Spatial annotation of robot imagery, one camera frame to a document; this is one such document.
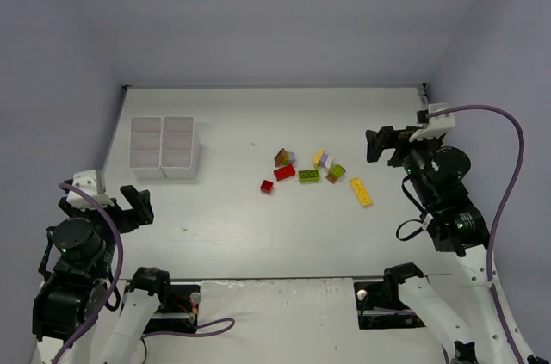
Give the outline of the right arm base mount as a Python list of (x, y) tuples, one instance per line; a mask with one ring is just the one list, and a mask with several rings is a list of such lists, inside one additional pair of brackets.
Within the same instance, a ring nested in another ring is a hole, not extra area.
[(424, 322), (388, 292), (383, 280), (354, 281), (357, 322), (360, 330), (412, 330)]

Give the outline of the white lavender lego brick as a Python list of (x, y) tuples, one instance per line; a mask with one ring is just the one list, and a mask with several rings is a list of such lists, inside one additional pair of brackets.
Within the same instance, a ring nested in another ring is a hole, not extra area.
[(332, 167), (333, 163), (334, 163), (334, 157), (332, 155), (327, 154), (327, 153), (323, 153), (320, 157), (318, 166), (320, 168), (323, 168), (327, 172), (329, 172), (331, 170), (331, 167)]

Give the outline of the long yellow lego plate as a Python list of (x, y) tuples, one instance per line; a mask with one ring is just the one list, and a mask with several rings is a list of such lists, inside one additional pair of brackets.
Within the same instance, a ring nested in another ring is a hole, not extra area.
[(350, 186), (361, 207), (369, 207), (372, 205), (373, 201), (360, 178), (355, 177), (350, 179)]

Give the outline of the small green lego brick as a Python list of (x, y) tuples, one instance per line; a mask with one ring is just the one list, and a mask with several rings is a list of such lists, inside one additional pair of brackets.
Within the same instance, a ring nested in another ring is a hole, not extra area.
[(334, 176), (337, 177), (337, 179), (339, 179), (344, 173), (345, 173), (346, 169), (340, 165), (340, 164), (335, 164), (334, 166), (331, 167), (331, 170), (329, 171), (328, 174), (333, 174)]

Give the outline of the small red lego brick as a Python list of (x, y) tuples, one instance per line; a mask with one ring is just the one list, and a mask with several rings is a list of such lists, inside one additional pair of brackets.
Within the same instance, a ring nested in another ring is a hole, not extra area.
[(264, 194), (271, 194), (273, 188), (274, 188), (274, 183), (272, 181), (263, 180), (260, 186), (260, 191)]

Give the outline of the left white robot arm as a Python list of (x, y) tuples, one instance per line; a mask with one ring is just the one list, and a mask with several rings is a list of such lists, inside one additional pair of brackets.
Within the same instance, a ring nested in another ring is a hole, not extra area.
[[(34, 299), (32, 331), (44, 363), (87, 363), (96, 322), (109, 299), (122, 300), (117, 288), (124, 260), (122, 235), (150, 225), (154, 213), (147, 190), (132, 185), (120, 191), (129, 203), (122, 209), (107, 195), (89, 195), (73, 184), (59, 208), (66, 218), (46, 230), (40, 261), (43, 277)], [(100, 355), (101, 363), (128, 363), (153, 313), (170, 295), (170, 275), (141, 267), (131, 279), (128, 303)]]

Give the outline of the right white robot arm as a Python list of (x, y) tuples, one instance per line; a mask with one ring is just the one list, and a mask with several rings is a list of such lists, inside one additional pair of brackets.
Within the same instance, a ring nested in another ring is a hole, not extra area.
[(417, 207), (420, 227), (448, 266), (466, 316), (461, 318), (408, 262), (384, 272), (387, 298), (411, 310), (439, 341), (450, 363), (542, 363), (523, 339), (510, 310), (498, 304), (502, 294), (490, 249), (486, 222), (462, 183), (471, 162), (441, 138), (413, 139), (416, 127), (368, 130), (367, 160), (374, 163), (393, 150), (391, 167), (405, 170), (414, 191), (407, 198)]

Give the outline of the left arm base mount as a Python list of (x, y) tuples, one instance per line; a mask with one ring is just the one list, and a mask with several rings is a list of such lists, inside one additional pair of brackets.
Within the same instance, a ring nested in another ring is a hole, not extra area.
[(174, 281), (160, 270), (124, 281), (118, 289), (121, 305), (115, 330), (133, 336), (197, 332), (201, 283)]

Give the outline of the large red lego brick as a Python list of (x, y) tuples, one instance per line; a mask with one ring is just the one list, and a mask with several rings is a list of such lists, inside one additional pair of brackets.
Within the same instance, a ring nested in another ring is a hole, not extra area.
[(296, 170), (292, 164), (282, 166), (273, 171), (274, 177), (278, 182), (282, 182), (296, 175)]

